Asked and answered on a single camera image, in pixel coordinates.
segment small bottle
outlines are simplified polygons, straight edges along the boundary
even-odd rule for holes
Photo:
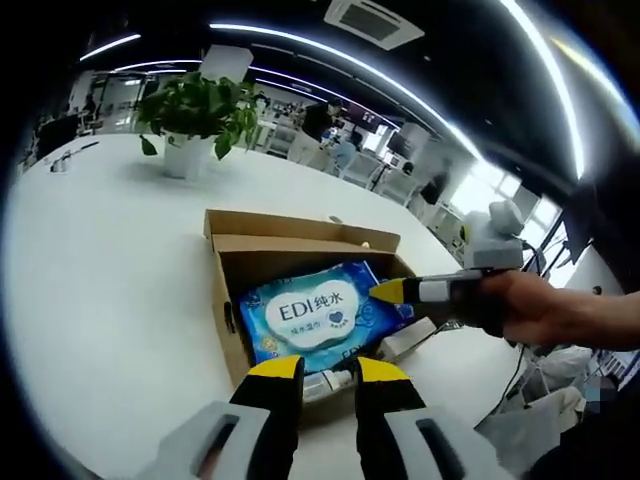
[[[351,372],[323,370],[304,377],[302,401],[313,403],[331,396],[333,393],[353,383]]]

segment desk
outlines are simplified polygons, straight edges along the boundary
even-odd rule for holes
[[[149,136],[159,152],[163,144]],[[77,139],[65,174],[44,162],[11,192],[7,334],[32,407],[62,447],[102,477],[127,477],[158,442],[232,393],[211,312],[206,208],[345,223],[402,235],[421,275],[458,264],[401,206],[330,175],[235,149],[196,184],[161,175],[133,134]],[[497,404],[517,353],[480,330],[443,333],[406,371],[429,404],[475,425]],[[306,430],[290,478],[361,478],[355,418]]]

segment potted plant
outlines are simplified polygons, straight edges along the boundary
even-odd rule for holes
[[[215,153],[219,160],[244,134],[251,144],[258,117],[253,85],[219,81],[191,72],[172,79],[164,88],[140,101],[138,121],[164,135],[165,172],[170,177],[195,180],[203,158]],[[157,155],[153,144],[140,135],[142,152]]]

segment white flower pot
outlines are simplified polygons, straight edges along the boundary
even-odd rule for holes
[[[195,181],[205,159],[211,157],[214,136],[187,138],[181,133],[165,134],[164,171],[168,177]]]

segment green leaves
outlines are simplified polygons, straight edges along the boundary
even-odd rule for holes
[[[169,80],[164,88],[138,105],[138,121],[149,125],[156,135],[182,133],[192,138],[217,135],[215,152],[223,158],[244,134],[247,144],[257,126],[254,87],[236,84],[226,77],[219,81],[191,72]],[[142,138],[145,155],[155,155],[153,145]]]
[[[158,154],[158,151],[156,150],[156,147],[153,146],[153,143],[144,138],[144,136],[140,135],[140,141],[142,142],[142,153],[147,156]]]

